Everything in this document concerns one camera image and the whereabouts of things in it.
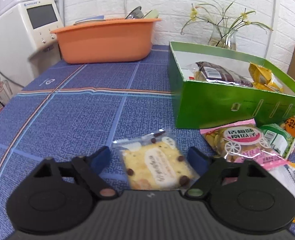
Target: pink snack package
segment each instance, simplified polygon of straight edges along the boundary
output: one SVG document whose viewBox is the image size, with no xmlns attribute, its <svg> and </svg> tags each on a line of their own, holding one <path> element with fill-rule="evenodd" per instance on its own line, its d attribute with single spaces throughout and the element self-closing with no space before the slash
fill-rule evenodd
<svg viewBox="0 0 295 240">
<path fill-rule="evenodd" d="M 228 162 L 242 163 L 252 159 L 266 170 L 286 164 L 256 127 L 254 119 L 202 129 L 200 132 L 213 150 Z"/>
</svg>

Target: orange plastic basin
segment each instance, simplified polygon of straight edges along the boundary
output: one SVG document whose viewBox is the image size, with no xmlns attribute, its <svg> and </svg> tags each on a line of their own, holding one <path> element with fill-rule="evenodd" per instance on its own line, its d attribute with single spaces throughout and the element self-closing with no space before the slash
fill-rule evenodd
<svg viewBox="0 0 295 240">
<path fill-rule="evenodd" d="M 110 19 L 67 26 L 57 35 L 63 59 L 71 64 L 136 61 L 152 48 L 154 23 L 161 19 Z"/>
</svg>

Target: green snack package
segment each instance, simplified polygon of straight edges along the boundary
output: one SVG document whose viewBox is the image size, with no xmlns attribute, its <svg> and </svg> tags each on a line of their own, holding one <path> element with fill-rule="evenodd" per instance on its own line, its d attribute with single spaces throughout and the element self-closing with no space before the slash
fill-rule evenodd
<svg viewBox="0 0 295 240">
<path fill-rule="evenodd" d="M 283 158 L 287 159 L 293 149 L 295 137 L 292 137 L 275 123 L 263 125 L 260 129 L 271 147 Z"/>
</svg>

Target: cookie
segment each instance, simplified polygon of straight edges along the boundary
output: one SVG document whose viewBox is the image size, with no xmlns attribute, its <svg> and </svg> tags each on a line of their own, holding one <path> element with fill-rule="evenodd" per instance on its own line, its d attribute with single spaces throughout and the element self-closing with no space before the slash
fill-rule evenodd
<svg viewBox="0 0 295 240">
<path fill-rule="evenodd" d="M 137 190 L 174 189 L 187 185 L 194 173 L 169 137 L 149 145 L 123 145 L 129 184 Z"/>
</svg>

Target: dispenser screen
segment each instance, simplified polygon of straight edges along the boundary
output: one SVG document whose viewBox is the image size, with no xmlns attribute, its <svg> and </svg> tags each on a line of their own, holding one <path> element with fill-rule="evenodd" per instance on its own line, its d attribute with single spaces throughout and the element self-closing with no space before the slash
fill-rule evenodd
<svg viewBox="0 0 295 240">
<path fill-rule="evenodd" d="M 47 25 L 52 22 L 57 22 L 52 4 L 41 5 L 27 9 L 33 29 Z"/>
</svg>

